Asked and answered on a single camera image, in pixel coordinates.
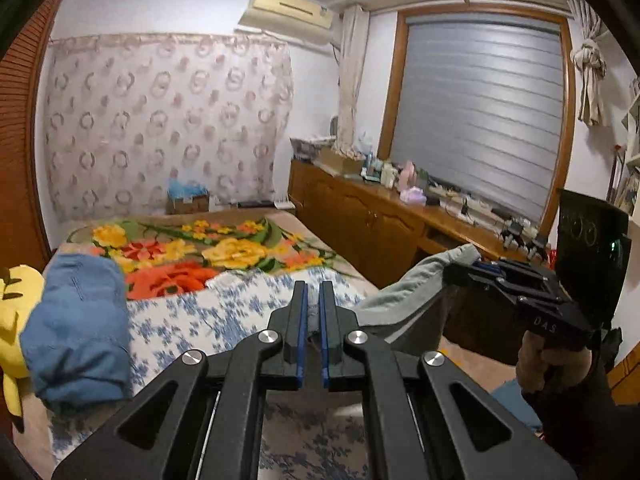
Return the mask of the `right hand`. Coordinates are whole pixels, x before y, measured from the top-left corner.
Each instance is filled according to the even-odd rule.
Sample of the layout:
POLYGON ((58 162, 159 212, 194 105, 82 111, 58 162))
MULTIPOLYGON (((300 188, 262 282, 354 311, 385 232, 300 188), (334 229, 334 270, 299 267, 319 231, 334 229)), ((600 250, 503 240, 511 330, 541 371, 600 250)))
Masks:
POLYGON ((516 379, 527 393, 556 386, 574 387, 588 375, 592 364, 592 352, 547 348, 543 336, 526 332, 523 336, 516 379))

